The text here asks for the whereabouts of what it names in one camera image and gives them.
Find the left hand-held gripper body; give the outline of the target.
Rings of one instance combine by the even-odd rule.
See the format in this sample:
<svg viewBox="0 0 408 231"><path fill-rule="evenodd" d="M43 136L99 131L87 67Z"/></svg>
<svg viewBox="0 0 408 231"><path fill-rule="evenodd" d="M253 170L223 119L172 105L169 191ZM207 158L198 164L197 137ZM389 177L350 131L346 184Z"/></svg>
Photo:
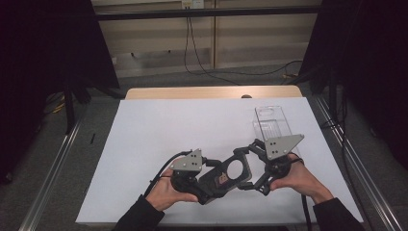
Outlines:
<svg viewBox="0 0 408 231"><path fill-rule="evenodd" d="M200 149L187 152L185 157L175 160L169 167L172 170L172 187L177 192L197 196L197 185L200 183L196 176L201 172L205 160Z"/></svg>

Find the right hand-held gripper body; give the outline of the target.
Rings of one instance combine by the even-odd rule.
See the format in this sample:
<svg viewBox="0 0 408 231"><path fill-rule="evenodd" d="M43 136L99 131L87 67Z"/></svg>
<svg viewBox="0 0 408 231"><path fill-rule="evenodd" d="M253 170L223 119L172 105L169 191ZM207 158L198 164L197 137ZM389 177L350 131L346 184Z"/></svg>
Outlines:
<svg viewBox="0 0 408 231"><path fill-rule="evenodd" d="M256 140L257 155L265 163L265 172L256 182L256 190L268 195L273 181L286 177L292 164L301 161L290 157L292 150L304 139L302 134Z"/></svg>

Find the dark patterned phone case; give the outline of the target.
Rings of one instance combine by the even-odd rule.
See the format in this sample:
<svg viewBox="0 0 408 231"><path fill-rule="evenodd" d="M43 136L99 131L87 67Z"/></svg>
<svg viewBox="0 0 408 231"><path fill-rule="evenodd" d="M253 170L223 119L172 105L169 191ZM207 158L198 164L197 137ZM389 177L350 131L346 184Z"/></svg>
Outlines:
<svg viewBox="0 0 408 231"><path fill-rule="evenodd" d="M199 183L221 190L219 198L250 180L252 173L246 155L233 155L220 166L214 167L199 178Z"/></svg>

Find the person's right hand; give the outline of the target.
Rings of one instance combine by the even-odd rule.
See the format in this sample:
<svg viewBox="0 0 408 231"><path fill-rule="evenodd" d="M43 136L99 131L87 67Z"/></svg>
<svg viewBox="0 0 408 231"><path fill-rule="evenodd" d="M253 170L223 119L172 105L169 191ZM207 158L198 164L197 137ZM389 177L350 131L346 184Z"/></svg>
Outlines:
<svg viewBox="0 0 408 231"><path fill-rule="evenodd" d="M290 172L287 176L276 179L270 184L270 189L291 188L298 193L309 196L315 204L333 199L333 194L307 169L300 159L289 154L288 157L293 160Z"/></svg>

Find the person's left hand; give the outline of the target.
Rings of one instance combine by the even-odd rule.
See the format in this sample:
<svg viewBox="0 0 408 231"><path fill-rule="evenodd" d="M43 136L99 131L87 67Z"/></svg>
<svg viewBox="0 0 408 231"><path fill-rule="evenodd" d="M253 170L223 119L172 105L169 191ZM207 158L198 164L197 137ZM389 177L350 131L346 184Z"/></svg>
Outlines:
<svg viewBox="0 0 408 231"><path fill-rule="evenodd" d="M187 192L177 192L173 189L170 176L162 175L155 184L146 200L157 210L164 211L177 202L197 202L198 198Z"/></svg>

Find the clear plastic packaging tray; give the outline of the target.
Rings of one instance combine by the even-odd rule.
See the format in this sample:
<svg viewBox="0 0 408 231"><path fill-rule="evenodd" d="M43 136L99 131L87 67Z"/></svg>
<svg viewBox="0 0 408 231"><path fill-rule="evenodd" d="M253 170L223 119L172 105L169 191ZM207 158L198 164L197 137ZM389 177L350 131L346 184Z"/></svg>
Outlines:
<svg viewBox="0 0 408 231"><path fill-rule="evenodd" d="M257 107L255 109L253 126L257 138L261 141L293 135L283 109L280 106Z"/></svg>

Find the white table board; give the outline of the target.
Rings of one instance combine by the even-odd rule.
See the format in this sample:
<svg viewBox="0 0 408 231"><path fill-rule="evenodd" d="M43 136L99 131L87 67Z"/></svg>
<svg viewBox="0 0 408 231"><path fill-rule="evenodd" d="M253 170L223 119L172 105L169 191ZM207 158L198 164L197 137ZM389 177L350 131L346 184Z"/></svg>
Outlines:
<svg viewBox="0 0 408 231"><path fill-rule="evenodd" d="M296 147L305 166L353 216L360 215L345 180L304 97L264 99L123 100L91 180L80 224L112 226L145 192L173 155L199 148L225 160L256 137L258 107L278 106L288 132L303 135ZM179 202L166 210L163 226L257 226L304 222L303 200L292 189L269 195L232 190L207 205Z"/></svg>

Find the light wooden table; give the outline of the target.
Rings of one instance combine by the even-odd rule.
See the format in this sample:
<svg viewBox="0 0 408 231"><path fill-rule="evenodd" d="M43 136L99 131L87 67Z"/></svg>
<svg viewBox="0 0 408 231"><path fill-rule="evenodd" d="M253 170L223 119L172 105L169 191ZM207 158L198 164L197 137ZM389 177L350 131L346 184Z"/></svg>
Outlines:
<svg viewBox="0 0 408 231"><path fill-rule="evenodd" d="M297 86L227 86L227 87L177 87L177 88L133 88L125 99L207 99L241 98L249 94L252 98L301 97Z"/></svg>

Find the black metal stand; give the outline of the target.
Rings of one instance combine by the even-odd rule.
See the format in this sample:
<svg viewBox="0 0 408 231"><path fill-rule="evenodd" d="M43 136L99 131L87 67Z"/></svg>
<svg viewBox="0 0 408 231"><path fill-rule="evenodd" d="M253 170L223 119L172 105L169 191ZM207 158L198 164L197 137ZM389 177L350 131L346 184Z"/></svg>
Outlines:
<svg viewBox="0 0 408 231"><path fill-rule="evenodd" d="M80 104L89 104L91 96L87 90L90 81L86 78L67 78L64 81L64 104L66 113L66 131L68 135L75 125L73 98Z"/></svg>

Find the black curtain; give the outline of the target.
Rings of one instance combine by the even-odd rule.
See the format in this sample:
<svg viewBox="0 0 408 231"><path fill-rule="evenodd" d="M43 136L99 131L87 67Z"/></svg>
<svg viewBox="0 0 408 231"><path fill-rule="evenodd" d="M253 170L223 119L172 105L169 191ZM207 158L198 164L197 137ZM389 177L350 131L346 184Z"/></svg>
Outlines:
<svg viewBox="0 0 408 231"><path fill-rule="evenodd" d="M408 169L408 0L322 0L300 68L313 92L334 78Z"/></svg>
<svg viewBox="0 0 408 231"><path fill-rule="evenodd" d="M0 0L0 184L39 127L47 97L119 83L91 0Z"/></svg>

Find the black horizontal bar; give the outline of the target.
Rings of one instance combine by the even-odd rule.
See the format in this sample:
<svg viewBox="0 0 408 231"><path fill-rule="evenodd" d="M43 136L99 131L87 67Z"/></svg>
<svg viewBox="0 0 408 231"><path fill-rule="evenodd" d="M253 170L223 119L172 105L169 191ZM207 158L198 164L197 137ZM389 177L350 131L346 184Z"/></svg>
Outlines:
<svg viewBox="0 0 408 231"><path fill-rule="evenodd" d="M303 13L319 13L321 10L322 10L321 6L292 6L270 8L229 8L229 9L168 10L168 11L125 12L125 13L97 13L94 17L98 21L105 21L105 20L164 19L164 18L212 17L212 16L268 15L268 14L303 14Z"/></svg>

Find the metal floor rail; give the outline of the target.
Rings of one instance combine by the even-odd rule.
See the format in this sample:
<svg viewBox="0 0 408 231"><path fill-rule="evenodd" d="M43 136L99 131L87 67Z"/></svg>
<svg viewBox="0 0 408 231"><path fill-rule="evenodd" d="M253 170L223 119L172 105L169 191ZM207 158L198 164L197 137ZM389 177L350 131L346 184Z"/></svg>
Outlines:
<svg viewBox="0 0 408 231"><path fill-rule="evenodd" d="M386 230L404 231L392 207L385 199L383 193L375 185L352 143L346 137L345 127L330 115L328 103L322 96L318 96L316 102L319 105L322 115L326 119L325 124L330 128L342 149L344 168L348 169L348 167L352 167L375 212L385 225Z"/></svg>
<svg viewBox="0 0 408 231"><path fill-rule="evenodd" d="M76 140L77 134L81 128L88 107L89 106L86 105L79 108L79 112L76 114L77 119L74 121L73 128L64 136L63 143L55 157L55 160L48 170L48 173L38 191L38 194L24 220L22 221L18 231L36 231L43 211L53 191L53 188L55 187L59 179L59 175L63 169L65 160L68 157L70 149Z"/></svg>

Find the white wall socket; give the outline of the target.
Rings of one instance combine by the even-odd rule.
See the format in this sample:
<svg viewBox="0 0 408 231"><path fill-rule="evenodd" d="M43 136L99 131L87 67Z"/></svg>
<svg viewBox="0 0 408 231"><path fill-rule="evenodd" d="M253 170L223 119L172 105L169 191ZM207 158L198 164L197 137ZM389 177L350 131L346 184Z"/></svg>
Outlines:
<svg viewBox="0 0 408 231"><path fill-rule="evenodd" d="M184 10L204 8L204 0L181 0L181 4Z"/></svg>

